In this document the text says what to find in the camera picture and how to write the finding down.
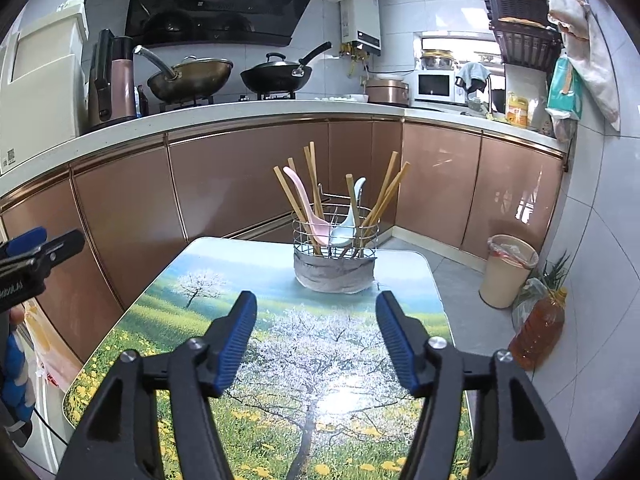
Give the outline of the gloved left hand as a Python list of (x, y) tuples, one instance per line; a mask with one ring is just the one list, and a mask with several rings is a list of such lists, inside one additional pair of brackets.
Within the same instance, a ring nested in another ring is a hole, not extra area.
[(1, 313), (1, 428), (19, 448), (32, 435), (35, 393), (28, 362), (15, 330), (24, 321), (22, 306)]

